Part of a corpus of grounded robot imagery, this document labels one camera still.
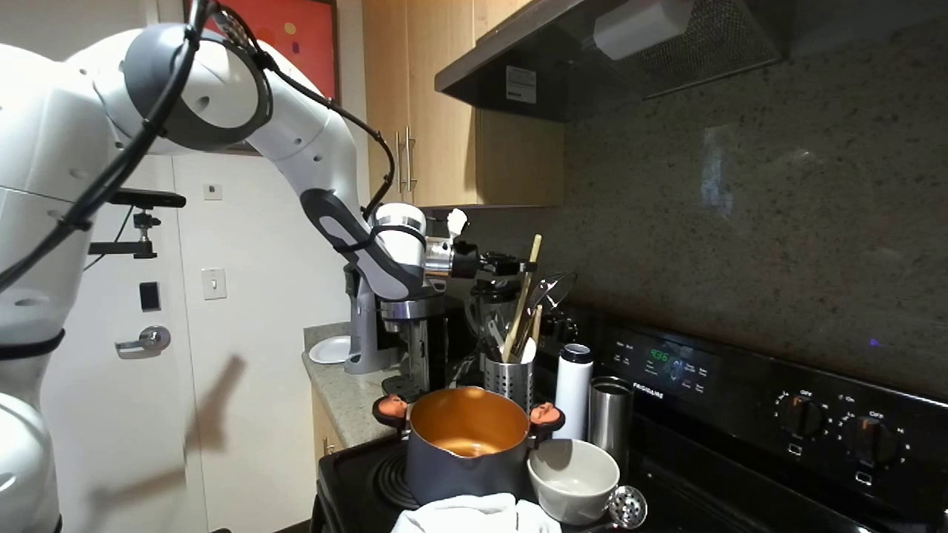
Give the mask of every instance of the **stove control panel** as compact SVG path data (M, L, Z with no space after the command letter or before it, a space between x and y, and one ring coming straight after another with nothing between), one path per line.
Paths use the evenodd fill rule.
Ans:
M635 324L603 326L595 346L637 402L660 402L872 501L944 509L946 403Z

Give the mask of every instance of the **sticker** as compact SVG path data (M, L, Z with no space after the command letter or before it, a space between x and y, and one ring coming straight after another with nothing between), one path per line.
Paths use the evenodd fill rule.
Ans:
M537 73L508 65L507 99L537 103Z

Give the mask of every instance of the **white towel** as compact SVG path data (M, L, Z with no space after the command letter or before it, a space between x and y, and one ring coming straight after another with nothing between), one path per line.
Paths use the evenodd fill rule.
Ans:
M538 505L513 494L455 496L402 511L392 533L560 533Z

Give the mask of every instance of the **brand logo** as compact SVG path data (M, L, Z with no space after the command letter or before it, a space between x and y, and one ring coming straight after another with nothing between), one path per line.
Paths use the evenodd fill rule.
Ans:
M655 389L652 389L652 388L650 388L650 387L646 387L645 385L643 385L643 384L641 384L641 383L633 382L633 383L632 383L632 386L635 387L636 389L642 391L643 393L645 393L645 394L647 394L647 395L655 396L655 397L657 397L658 399L663 399L663 398L665 398L665 394L664 394L664 393L660 393L660 392L656 391Z

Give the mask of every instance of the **cabinet handle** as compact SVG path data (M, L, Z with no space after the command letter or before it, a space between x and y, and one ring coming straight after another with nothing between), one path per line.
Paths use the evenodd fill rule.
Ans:
M395 182L398 183L398 192L402 192L402 138L400 132L395 132Z
M414 190L414 184L418 182L417 179L411 179L411 147L414 145L414 139L411 138L411 126L405 126L405 168L408 169L408 175L406 176L405 184L408 185L407 191L410 193Z

